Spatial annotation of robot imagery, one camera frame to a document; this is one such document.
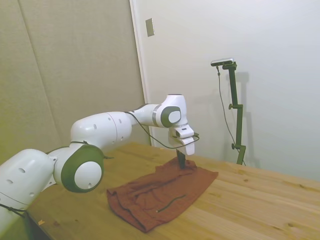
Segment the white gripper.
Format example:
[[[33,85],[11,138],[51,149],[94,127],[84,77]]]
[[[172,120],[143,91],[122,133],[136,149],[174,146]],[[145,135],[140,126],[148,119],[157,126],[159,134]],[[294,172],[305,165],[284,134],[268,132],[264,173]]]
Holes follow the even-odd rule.
[[[176,155],[181,169],[186,166],[186,156],[195,153],[195,132],[185,124],[179,127],[170,127],[168,131],[168,142],[172,147],[177,148]]]

